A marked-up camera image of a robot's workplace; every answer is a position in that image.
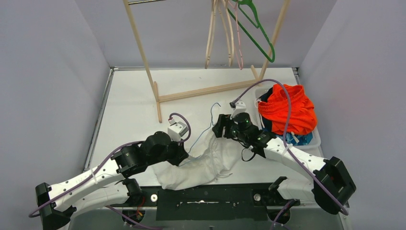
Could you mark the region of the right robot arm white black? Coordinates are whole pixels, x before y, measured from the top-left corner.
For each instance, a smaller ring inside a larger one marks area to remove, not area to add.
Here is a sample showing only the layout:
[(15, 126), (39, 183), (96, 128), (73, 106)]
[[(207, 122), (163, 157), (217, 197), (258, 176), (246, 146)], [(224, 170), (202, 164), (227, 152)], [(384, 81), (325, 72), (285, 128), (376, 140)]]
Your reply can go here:
[(309, 200), (335, 215), (345, 212), (344, 205), (356, 191), (341, 159), (326, 159), (290, 147), (276, 134), (252, 124), (246, 112), (234, 117), (220, 114), (212, 131), (217, 138), (237, 141), (254, 155), (279, 162), (307, 178), (307, 182), (281, 179), (269, 191), (270, 200), (277, 205), (290, 199)]

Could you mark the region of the lilac hanger of white shorts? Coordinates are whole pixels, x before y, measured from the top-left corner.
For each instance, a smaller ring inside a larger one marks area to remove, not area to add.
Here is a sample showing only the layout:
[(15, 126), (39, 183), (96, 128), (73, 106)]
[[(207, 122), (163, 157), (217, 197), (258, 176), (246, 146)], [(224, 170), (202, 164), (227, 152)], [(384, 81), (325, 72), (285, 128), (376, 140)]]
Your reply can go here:
[[(219, 102), (215, 102), (215, 103), (211, 106), (211, 108), (210, 108), (210, 115), (211, 115), (211, 118), (210, 118), (209, 126), (208, 126), (208, 128), (206, 128), (205, 130), (203, 130), (203, 131), (200, 133), (200, 135), (198, 136), (198, 138), (194, 141), (194, 143), (193, 143), (192, 146), (190, 147), (188, 153), (191, 153), (193, 147), (198, 143), (198, 141), (201, 139), (201, 137), (203, 136), (203, 134), (205, 134), (210, 128), (212, 128), (212, 127), (214, 126), (214, 114), (213, 114), (213, 109), (214, 109), (215, 106), (222, 107)], [(202, 156), (203, 156), (203, 154), (200, 154), (199, 156), (196, 156), (196, 157), (194, 157), (194, 156), (189, 156), (189, 158), (188, 158), (185, 162), (182, 162), (182, 163), (180, 164), (180, 167), (182, 167), (183, 165), (186, 165), (186, 164), (188, 164), (188, 163), (190, 163), (190, 162), (193, 162), (193, 161), (195, 161), (195, 160), (199, 160)]]

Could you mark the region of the green hanger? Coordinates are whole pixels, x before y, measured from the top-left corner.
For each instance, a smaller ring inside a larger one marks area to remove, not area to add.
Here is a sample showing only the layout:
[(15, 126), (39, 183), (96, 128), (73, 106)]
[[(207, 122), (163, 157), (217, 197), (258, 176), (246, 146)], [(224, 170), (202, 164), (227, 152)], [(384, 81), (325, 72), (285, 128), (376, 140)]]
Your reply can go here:
[[(262, 23), (260, 22), (259, 19), (259, 15), (258, 15), (258, 11), (257, 11), (257, 7), (254, 4), (254, 2), (252, 0), (232, 0), (232, 4), (231, 6), (234, 9), (237, 9), (237, 11), (240, 11), (243, 16), (252, 24), (252, 26), (261, 31), (264, 39), (266, 40), (266, 42), (268, 43), (270, 49), (271, 49), (271, 54), (268, 54), (261, 46), (260, 44), (254, 39), (254, 37), (249, 33), (249, 31), (244, 27), (244, 25), (240, 22), (240, 20), (237, 18), (237, 13), (232, 13), (230, 10), (228, 10), (230, 16), (234, 19), (234, 21), (237, 24), (237, 29), (241, 29), (245, 35), (251, 40), (251, 42), (256, 46), (256, 48), (261, 52), (261, 54), (265, 57), (265, 59), (267, 61), (269, 61), (270, 63), (273, 63), (276, 59), (276, 55), (275, 55), (275, 49), (274, 49), (274, 45), (271, 42), (271, 40), (269, 39), (264, 27), (262, 26)], [(252, 16), (253, 18), (251, 18), (242, 8), (242, 6), (247, 6), (251, 12), (252, 12)]]

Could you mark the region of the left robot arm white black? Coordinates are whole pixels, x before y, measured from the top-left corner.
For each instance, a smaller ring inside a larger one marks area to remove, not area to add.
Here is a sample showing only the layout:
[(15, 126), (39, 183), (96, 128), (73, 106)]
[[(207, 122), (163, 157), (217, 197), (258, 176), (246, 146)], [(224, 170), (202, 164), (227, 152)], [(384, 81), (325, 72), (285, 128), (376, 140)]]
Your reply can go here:
[(143, 141), (125, 143), (113, 150), (95, 168), (58, 184), (41, 183), (35, 187), (37, 209), (30, 218), (40, 217), (43, 229), (57, 230), (69, 223), (77, 208), (73, 204), (102, 187), (143, 173), (148, 166), (167, 161), (179, 164), (188, 153), (184, 139), (175, 140), (157, 131)]

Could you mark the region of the blue patterned shorts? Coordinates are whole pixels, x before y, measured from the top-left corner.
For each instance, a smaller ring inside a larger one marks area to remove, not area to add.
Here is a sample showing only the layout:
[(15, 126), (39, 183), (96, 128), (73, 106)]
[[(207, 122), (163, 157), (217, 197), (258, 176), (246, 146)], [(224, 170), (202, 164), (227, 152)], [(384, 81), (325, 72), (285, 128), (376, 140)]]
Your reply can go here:
[(286, 133), (285, 138), (283, 135), (276, 135), (280, 139), (284, 140), (287, 144), (291, 144), (293, 146), (307, 146), (313, 139), (313, 133), (308, 133), (306, 135), (298, 135), (294, 133)]

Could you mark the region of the white shorts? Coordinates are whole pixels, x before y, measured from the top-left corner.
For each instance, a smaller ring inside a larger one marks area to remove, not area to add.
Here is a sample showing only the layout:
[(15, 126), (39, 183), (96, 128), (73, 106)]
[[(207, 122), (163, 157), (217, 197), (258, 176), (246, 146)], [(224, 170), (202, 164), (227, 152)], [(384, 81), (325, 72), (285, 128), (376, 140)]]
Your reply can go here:
[(164, 162), (152, 168), (163, 189), (192, 188), (231, 176), (232, 168), (241, 159), (242, 149), (240, 143), (216, 138), (210, 131), (192, 148), (192, 156), (179, 166)]

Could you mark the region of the wooden hanger of orange shorts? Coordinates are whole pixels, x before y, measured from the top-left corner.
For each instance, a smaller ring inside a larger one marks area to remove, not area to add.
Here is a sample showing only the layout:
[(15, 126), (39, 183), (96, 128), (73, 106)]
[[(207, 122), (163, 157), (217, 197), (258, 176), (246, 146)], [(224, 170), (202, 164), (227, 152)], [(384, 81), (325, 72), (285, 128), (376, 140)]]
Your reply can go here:
[(205, 63), (204, 63), (205, 69), (208, 69), (208, 66), (209, 66), (210, 60), (211, 60), (211, 53), (212, 53), (214, 34), (215, 34), (215, 21), (216, 21), (217, 7), (218, 7), (218, 1), (212, 0), (211, 1), (209, 33), (208, 33), (208, 40), (207, 40), (206, 52), (205, 52)]

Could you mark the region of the wooden hanger of navy shorts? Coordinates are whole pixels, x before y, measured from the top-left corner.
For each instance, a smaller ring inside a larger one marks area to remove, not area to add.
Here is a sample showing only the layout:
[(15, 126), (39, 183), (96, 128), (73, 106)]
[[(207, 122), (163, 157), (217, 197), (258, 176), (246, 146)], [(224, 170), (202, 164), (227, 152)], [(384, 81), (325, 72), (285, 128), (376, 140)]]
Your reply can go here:
[(231, 67), (234, 62), (235, 54), (235, 44), (234, 44), (234, 34), (231, 23), (230, 13), (228, 12), (228, 0), (220, 0), (218, 6), (218, 12), (222, 20), (223, 29), (226, 35), (226, 45), (228, 52), (228, 66)]

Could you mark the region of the pink hanger of blue shorts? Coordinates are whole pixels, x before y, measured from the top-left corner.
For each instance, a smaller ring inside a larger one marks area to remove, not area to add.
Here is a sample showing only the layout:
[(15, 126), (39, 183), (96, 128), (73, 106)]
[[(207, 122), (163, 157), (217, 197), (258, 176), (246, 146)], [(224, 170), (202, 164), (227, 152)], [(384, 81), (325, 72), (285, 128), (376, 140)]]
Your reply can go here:
[(244, 67), (244, 60), (243, 60), (243, 55), (242, 55), (242, 50), (241, 50), (241, 40), (240, 40), (240, 30), (239, 30), (239, 25), (238, 25), (238, 14), (237, 14), (237, 7), (238, 3), (237, 1), (235, 3), (229, 3), (232, 9), (234, 9), (234, 16), (235, 16), (235, 22), (236, 22), (236, 30), (237, 30), (237, 41), (238, 41), (238, 52), (237, 52), (237, 63), (238, 67), (240, 70), (243, 69)]

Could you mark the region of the clear plastic basket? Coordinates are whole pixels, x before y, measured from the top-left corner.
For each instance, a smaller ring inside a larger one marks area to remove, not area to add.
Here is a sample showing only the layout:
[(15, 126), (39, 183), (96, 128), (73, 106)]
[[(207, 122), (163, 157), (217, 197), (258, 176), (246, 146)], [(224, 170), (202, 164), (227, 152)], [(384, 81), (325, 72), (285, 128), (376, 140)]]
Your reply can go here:
[[(252, 96), (254, 99), (258, 99), (260, 96), (265, 94), (268, 91), (269, 87), (262, 86), (262, 87), (257, 87), (254, 89)], [(258, 106), (255, 105), (255, 108), (253, 109), (253, 112), (251, 112), (252, 116), (254, 116), (253, 120), (255, 120), (255, 123), (258, 125), (260, 128), (264, 128), (263, 122), (262, 122), (262, 117), (258, 112)], [(321, 138), (318, 132), (317, 127), (314, 128), (314, 130), (311, 132), (312, 138), (308, 142), (307, 145), (298, 145), (297, 148), (301, 150), (308, 150), (308, 149), (315, 149), (318, 148), (321, 145)]]

